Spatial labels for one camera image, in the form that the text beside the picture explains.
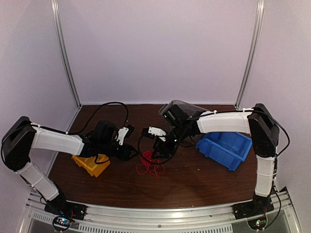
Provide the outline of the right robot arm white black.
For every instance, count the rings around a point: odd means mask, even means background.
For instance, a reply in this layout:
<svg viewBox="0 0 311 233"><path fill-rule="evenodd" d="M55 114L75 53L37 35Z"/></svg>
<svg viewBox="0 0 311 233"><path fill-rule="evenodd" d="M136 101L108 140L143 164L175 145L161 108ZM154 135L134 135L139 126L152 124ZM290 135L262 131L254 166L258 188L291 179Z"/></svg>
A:
<svg viewBox="0 0 311 233"><path fill-rule="evenodd" d="M249 210L260 214L270 202L277 171L279 127L264 104L237 111L209 111L181 100L165 104L159 114L172 126L170 132L149 127L147 133L157 137L154 153L165 158L175 155L181 141L188 136L206 133L235 132L251 136L257 158L257 181Z"/></svg>

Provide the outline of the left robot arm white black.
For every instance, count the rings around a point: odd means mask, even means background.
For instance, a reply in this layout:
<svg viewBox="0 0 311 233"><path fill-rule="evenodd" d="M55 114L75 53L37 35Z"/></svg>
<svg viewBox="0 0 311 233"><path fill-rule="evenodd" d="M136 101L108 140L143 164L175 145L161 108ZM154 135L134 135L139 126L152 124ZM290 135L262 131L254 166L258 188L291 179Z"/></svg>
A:
<svg viewBox="0 0 311 233"><path fill-rule="evenodd" d="M87 134L63 132L36 125L22 116L1 141L1 158L7 168L19 174L36 189L51 208L60 216L70 211L60 189L31 161L32 149L43 149L67 153L82 158L94 158L101 164L99 156L116 157L129 161L138 155L137 150L124 142L133 132L131 125L118 129L109 121L99 121L94 130Z"/></svg>

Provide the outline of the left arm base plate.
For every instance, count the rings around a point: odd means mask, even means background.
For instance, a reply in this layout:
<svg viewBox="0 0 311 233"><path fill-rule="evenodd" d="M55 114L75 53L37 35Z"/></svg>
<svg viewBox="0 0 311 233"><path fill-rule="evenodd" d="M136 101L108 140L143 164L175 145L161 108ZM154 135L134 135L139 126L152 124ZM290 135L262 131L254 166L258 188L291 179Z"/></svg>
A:
<svg viewBox="0 0 311 233"><path fill-rule="evenodd" d="M66 200L55 199L47 201L44 211L54 215L63 216L69 219L84 220L86 206Z"/></svg>

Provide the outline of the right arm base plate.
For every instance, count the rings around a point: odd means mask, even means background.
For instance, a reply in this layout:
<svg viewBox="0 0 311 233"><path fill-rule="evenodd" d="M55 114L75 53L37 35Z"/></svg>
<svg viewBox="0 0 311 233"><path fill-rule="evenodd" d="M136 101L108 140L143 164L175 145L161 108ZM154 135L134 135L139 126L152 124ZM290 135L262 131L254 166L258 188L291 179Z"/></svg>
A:
<svg viewBox="0 0 311 233"><path fill-rule="evenodd" d="M236 220L263 215L275 209L271 201L263 202L260 200L237 203L234 204L232 208Z"/></svg>

